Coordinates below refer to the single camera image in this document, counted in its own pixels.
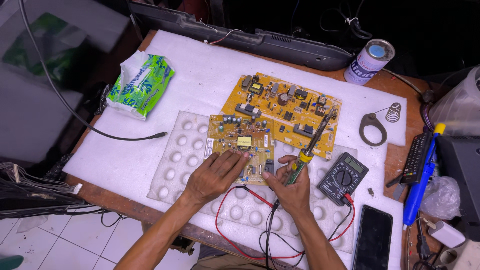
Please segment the digital multimeter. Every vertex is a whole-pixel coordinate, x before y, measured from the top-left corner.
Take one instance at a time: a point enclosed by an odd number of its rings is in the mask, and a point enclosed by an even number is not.
[[[368,168],[365,165],[345,152],[328,171],[317,188],[336,205],[344,206],[348,202],[345,194],[352,194],[367,173]]]

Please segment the metal spring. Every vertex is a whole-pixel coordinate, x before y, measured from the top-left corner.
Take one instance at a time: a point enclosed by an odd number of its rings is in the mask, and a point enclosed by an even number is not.
[[[387,115],[385,119],[390,123],[396,123],[400,120],[400,112],[402,111],[402,105],[398,102],[395,102],[388,108]]]

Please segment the white tiled floor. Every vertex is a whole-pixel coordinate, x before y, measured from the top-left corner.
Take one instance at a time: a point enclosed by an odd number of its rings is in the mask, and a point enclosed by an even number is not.
[[[77,211],[92,211],[87,208]],[[120,220],[110,228],[101,215],[48,217],[44,224],[25,233],[16,233],[18,219],[0,221],[0,258],[22,255],[20,270],[113,270],[128,249],[142,236],[142,226],[133,219]],[[113,224],[115,213],[104,215],[105,225]],[[198,259],[200,244],[192,256],[168,250],[155,268],[189,270]]]

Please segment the tin can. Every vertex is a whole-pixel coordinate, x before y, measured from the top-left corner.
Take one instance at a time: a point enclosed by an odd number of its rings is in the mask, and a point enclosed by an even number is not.
[[[351,84],[364,85],[395,56],[392,44],[382,39],[372,39],[361,50],[343,76]]]

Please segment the yellow circuit board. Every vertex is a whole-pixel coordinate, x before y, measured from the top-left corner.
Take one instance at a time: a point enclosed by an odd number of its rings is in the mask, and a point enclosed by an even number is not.
[[[204,158],[230,149],[249,152],[249,161],[234,183],[267,185],[261,173],[274,173],[273,125],[268,118],[253,121],[250,116],[237,119],[233,115],[211,115]]]
[[[334,116],[313,149],[315,155],[331,160],[342,106],[338,98],[261,73],[242,75],[220,114],[273,119],[275,140],[305,148],[334,105]]]

